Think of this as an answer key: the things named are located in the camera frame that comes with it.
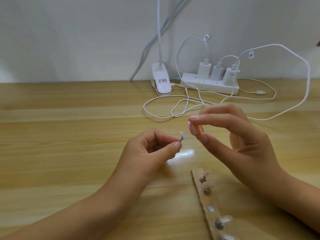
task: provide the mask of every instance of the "right hand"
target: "right hand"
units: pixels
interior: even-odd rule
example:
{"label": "right hand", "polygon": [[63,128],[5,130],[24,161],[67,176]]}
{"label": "right hand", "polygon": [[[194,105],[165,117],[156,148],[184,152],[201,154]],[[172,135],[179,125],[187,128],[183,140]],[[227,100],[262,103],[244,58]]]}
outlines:
{"label": "right hand", "polygon": [[197,139],[240,182],[259,194],[272,194],[286,175],[278,164],[268,135],[251,124],[242,109],[235,105],[219,104],[205,108],[189,121],[194,125],[212,125],[230,131],[233,149],[206,133],[197,135]]}

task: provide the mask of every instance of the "hand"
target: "hand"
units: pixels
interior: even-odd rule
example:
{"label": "hand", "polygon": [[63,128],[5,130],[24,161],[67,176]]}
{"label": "hand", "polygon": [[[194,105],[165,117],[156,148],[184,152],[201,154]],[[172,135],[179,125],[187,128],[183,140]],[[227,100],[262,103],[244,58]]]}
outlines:
{"label": "hand", "polygon": [[114,195],[121,207],[136,202],[158,169],[175,157],[182,144],[179,139],[158,129],[150,129],[128,141],[109,180],[98,191]]}
{"label": "hand", "polygon": [[233,150],[209,134],[200,134],[197,139],[244,185],[268,196],[282,181],[285,172],[278,164],[269,137],[252,125],[240,108],[233,104],[214,105],[189,121],[230,131]]}

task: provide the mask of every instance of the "cable tag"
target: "cable tag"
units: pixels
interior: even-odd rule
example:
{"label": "cable tag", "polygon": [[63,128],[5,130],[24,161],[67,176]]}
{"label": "cable tag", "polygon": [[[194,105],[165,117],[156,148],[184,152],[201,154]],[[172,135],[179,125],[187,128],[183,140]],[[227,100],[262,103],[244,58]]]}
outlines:
{"label": "cable tag", "polygon": [[207,35],[203,38],[203,41],[206,42],[209,38],[210,38],[210,36],[207,34]]}
{"label": "cable tag", "polygon": [[249,52],[249,59],[251,59],[251,58],[254,58],[254,51],[253,50]]}

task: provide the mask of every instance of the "finger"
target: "finger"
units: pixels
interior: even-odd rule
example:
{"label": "finger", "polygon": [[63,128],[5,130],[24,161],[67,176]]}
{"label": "finger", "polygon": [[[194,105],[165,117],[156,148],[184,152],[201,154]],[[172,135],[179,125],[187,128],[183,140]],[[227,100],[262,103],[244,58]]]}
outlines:
{"label": "finger", "polygon": [[246,114],[243,112],[242,109],[230,103],[217,104],[204,108],[200,111],[199,115],[203,114],[231,114],[244,120],[248,120]]}
{"label": "finger", "polygon": [[168,145],[175,141],[179,141],[179,138],[166,134],[158,129],[149,129],[141,133],[136,137],[137,142],[141,143],[145,149],[153,147],[157,143],[161,145]]}
{"label": "finger", "polygon": [[169,145],[166,145],[165,147],[150,153],[149,155],[155,158],[156,163],[158,165],[164,164],[166,161],[169,159],[173,159],[176,156],[176,153],[180,151],[182,148],[182,143],[181,142],[173,142]]}
{"label": "finger", "polygon": [[212,125],[226,128],[228,131],[246,139],[247,141],[256,141],[261,135],[258,128],[250,122],[229,113],[207,113],[190,117],[189,121],[195,125]]}
{"label": "finger", "polygon": [[212,155],[218,158],[230,169],[233,168],[243,157],[242,154],[222,144],[212,135],[202,133],[197,135],[197,139]]}

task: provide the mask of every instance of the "left hand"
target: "left hand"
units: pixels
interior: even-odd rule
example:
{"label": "left hand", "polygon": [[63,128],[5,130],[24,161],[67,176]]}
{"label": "left hand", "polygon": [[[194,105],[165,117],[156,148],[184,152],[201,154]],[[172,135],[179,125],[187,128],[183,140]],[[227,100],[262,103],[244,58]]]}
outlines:
{"label": "left hand", "polygon": [[130,207],[158,169],[174,158],[181,147],[179,138],[158,129],[141,133],[127,142],[114,172],[99,191],[113,194],[122,207]]}

